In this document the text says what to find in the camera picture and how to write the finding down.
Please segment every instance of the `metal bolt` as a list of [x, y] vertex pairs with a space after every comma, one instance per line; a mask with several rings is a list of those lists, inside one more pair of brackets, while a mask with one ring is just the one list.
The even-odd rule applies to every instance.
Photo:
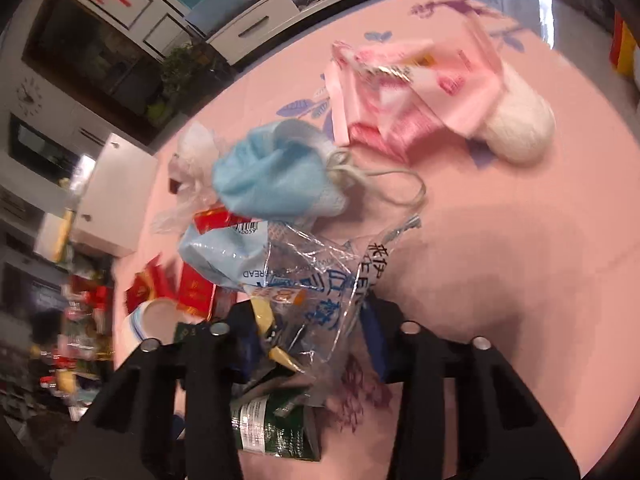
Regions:
[[226, 335], [229, 333], [230, 328], [228, 324], [219, 322], [211, 325], [211, 328], [209, 328], [209, 330], [213, 335]]
[[417, 324], [415, 321], [405, 321], [400, 325], [400, 330], [408, 335], [419, 334], [422, 330], [422, 327]]
[[488, 350], [491, 348], [491, 341], [482, 336], [475, 337], [472, 343], [478, 350]]
[[153, 352], [154, 350], [158, 350], [160, 348], [160, 342], [158, 339], [150, 337], [149, 339], [145, 339], [142, 343], [140, 343], [140, 349], [143, 352]]

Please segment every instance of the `white elastic string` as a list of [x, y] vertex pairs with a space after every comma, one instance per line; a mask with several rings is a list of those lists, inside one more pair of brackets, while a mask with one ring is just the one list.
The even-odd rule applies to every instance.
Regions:
[[[400, 207], [419, 208], [424, 205], [427, 198], [427, 186], [424, 183], [422, 177], [413, 170], [407, 168], [393, 168], [390, 170], [363, 170], [352, 162], [351, 152], [347, 148], [337, 148], [327, 160], [326, 164], [329, 177], [339, 187], [345, 187], [346, 183], [340, 178], [340, 173], [344, 176], [350, 176], [356, 182], [362, 184], [367, 190], [374, 193], [379, 199], [389, 202], [390, 204]], [[414, 177], [420, 183], [420, 191], [414, 198], [407, 202], [402, 202], [391, 198], [385, 194], [378, 186], [373, 184], [369, 177], [382, 176], [392, 173], [404, 173]]]

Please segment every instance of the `pink plastic package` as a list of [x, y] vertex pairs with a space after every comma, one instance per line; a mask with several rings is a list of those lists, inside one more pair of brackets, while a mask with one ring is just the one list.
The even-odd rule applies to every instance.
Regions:
[[341, 41], [324, 71], [334, 139], [400, 160], [416, 141], [448, 128], [471, 137], [504, 91], [502, 61], [475, 16], [446, 41], [353, 48]]

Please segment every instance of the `pink tablecloth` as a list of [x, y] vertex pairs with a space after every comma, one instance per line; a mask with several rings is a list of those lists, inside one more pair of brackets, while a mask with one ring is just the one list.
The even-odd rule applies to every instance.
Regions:
[[[297, 107], [322, 127], [329, 111], [321, 102], [321, 74], [332, 41], [444, 38], [459, 23], [456, 10], [480, 15], [500, 54], [551, 104], [558, 133], [546, 161], [531, 170], [492, 160], [462, 139], [432, 137], [414, 164], [430, 190], [424, 227], [395, 254], [378, 293], [441, 336], [491, 339], [586, 473], [640, 394], [634, 343], [640, 326], [640, 152], [606, 99], [564, 57], [471, 0], [385, 0], [280, 51], [196, 120], [236, 140]], [[175, 145], [174, 138], [158, 154], [146, 226], [173, 203], [166, 163]], [[363, 166], [390, 164], [364, 149], [355, 153]], [[379, 181], [388, 191], [406, 191], [400, 177]], [[344, 240], [377, 232], [397, 217], [375, 200], [356, 202], [341, 218], [322, 222], [322, 234]], [[159, 252], [165, 262], [176, 258], [177, 241], [145, 227], [138, 252], [114, 266], [116, 325], [125, 315], [122, 298], [133, 273]], [[125, 357], [116, 342], [118, 362]], [[352, 424], [327, 425], [321, 463], [242, 453], [246, 477], [384, 478], [398, 391], [392, 388], [386, 409], [355, 399]]]

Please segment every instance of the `tile floor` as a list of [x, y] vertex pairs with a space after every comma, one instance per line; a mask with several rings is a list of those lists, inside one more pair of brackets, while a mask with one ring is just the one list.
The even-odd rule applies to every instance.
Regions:
[[[330, 20], [336, 20], [377, 1], [380, 0], [369, 0], [359, 6], [351, 7], [351, 9], [331, 17]], [[640, 142], [640, 120], [636, 117], [640, 92], [631, 80], [623, 78], [612, 69], [609, 63], [611, 35], [608, 32], [592, 22], [583, 13], [560, 0], [479, 1], [517, 19], [524, 27], [539, 34], [552, 48], [560, 51], [587, 78], [593, 81], [626, 121], [629, 129]], [[275, 52], [326, 23], [327, 21], [324, 21], [310, 27], [270, 52], [266, 57], [272, 56]], [[266, 57], [249, 66], [244, 73]]]

